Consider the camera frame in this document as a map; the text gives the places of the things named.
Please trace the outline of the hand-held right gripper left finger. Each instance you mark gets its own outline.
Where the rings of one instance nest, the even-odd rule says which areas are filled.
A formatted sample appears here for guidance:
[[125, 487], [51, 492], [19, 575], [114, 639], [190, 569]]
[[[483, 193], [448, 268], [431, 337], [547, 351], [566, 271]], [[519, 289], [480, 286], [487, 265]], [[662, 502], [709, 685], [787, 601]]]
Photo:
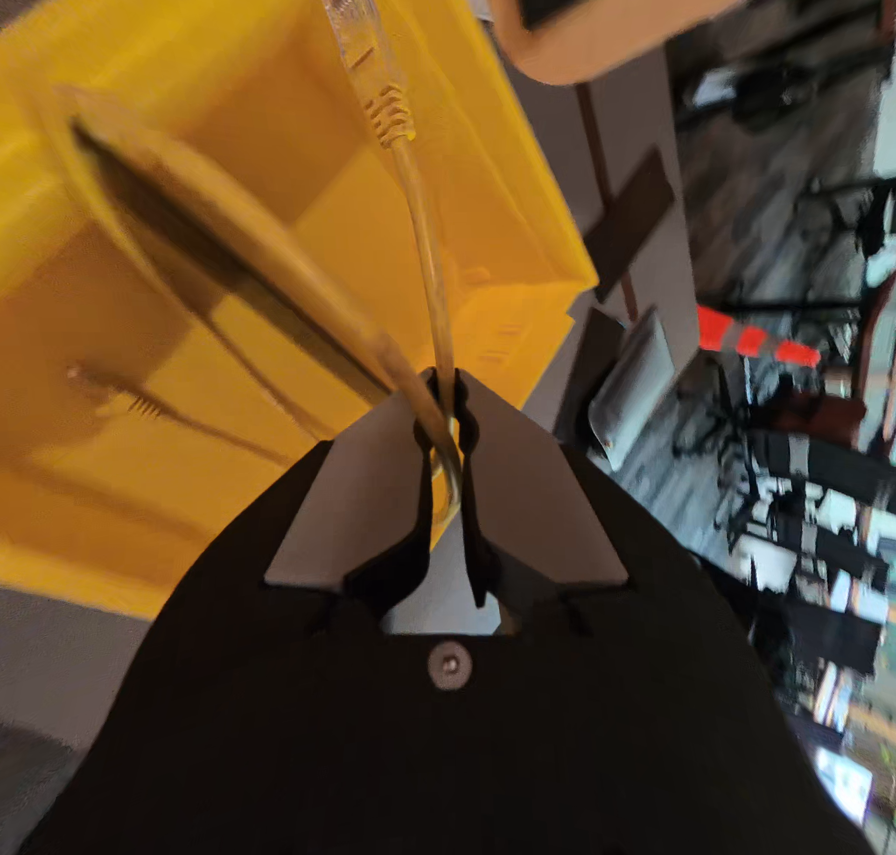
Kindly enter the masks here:
[[264, 582], [347, 597], [382, 619], [425, 578], [432, 523], [430, 446], [396, 392], [330, 442]]

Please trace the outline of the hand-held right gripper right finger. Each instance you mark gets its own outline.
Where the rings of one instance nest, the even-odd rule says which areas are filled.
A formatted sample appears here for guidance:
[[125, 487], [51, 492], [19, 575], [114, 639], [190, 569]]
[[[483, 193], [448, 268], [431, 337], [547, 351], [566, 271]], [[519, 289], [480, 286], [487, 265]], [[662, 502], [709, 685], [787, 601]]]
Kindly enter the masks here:
[[544, 430], [465, 370], [456, 375], [462, 534], [474, 602], [531, 610], [629, 574], [574, 469]]

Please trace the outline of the yellow plastic bin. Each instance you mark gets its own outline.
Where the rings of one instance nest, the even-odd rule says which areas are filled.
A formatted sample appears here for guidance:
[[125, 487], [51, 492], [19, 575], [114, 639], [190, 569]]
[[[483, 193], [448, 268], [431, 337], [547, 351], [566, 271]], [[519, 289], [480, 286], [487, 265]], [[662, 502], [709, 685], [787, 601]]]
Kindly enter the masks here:
[[597, 281], [468, 0], [43, 0], [2, 30], [2, 586], [153, 619], [414, 370], [426, 198], [454, 359], [517, 408]]

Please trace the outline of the white document stand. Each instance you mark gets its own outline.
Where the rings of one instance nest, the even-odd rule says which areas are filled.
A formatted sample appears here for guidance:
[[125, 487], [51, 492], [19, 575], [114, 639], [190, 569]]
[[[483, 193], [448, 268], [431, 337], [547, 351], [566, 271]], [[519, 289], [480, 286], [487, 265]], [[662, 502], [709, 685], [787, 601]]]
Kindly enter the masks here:
[[612, 472], [623, 467], [674, 378], [665, 329], [651, 308], [628, 335], [586, 411], [589, 431]]

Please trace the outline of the red striped bar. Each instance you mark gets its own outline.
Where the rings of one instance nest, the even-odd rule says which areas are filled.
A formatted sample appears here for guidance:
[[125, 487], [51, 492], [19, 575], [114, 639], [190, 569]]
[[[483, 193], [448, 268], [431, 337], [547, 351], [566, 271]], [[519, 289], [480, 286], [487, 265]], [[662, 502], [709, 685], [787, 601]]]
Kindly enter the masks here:
[[699, 346], [703, 352], [750, 359], [767, 357], [779, 364], [801, 368], [817, 368], [822, 360], [820, 352], [811, 346], [777, 337], [701, 304], [697, 305], [697, 318]]

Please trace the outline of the wooden display board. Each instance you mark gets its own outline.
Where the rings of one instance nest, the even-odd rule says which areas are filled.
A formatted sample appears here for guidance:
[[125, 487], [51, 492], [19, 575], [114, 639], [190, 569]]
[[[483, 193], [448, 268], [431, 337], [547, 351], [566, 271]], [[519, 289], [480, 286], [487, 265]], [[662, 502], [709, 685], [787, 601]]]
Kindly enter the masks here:
[[551, 86], [583, 83], [714, 18], [743, 0], [579, 0], [543, 24], [523, 25], [519, 0], [487, 0], [504, 56]]

